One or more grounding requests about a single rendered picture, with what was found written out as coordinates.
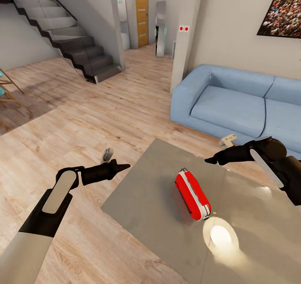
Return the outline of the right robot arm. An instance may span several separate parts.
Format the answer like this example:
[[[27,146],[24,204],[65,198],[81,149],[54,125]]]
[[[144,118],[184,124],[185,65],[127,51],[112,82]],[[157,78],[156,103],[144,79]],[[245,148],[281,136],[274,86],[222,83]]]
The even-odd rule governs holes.
[[[205,162],[224,166],[229,162],[256,161],[301,213],[301,160],[286,157],[285,145],[272,136],[261,137],[243,146],[233,145],[232,141],[236,139],[234,134],[221,139],[219,145],[223,150]]]

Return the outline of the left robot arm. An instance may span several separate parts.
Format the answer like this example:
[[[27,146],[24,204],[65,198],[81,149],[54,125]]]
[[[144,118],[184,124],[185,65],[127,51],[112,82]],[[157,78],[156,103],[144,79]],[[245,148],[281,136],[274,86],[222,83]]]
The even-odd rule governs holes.
[[[58,171],[56,184],[47,189],[20,230],[0,256],[0,284],[35,284],[53,238],[72,200],[70,190],[103,180],[112,180],[130,164],[111,159],[114,149],[105,149],[100,165],[66,167]]]

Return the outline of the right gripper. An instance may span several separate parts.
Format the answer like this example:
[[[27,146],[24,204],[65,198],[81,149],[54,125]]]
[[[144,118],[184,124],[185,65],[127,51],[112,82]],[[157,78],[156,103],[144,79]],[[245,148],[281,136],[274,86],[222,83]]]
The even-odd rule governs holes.
[[[237,147],[239,146],[233,145],[225,150],[221,150],[214,154],[214,157],[205,159],[205,162],[219,164],[220,166],[224,166],[229,162],[242,162],[242,160],[237,156]]]

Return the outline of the radio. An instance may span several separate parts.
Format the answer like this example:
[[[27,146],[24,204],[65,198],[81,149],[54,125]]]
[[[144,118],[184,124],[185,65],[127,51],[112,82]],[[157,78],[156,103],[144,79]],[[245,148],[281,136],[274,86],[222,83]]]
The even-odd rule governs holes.
[[[177,175],[175,185],[191,217],[194,220],[209,219],[211,205],[193,174],[182,169]]]

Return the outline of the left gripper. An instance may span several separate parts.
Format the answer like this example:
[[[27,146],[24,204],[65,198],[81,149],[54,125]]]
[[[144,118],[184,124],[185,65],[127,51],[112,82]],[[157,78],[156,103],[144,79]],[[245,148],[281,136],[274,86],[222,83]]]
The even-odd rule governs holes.
[[[118,172],[129,167],[131,167],[130,164],[117,164],[116,159],[112,159],[108,164],[94,166],[96,173],[96,182],[107,179],[112,180]]]

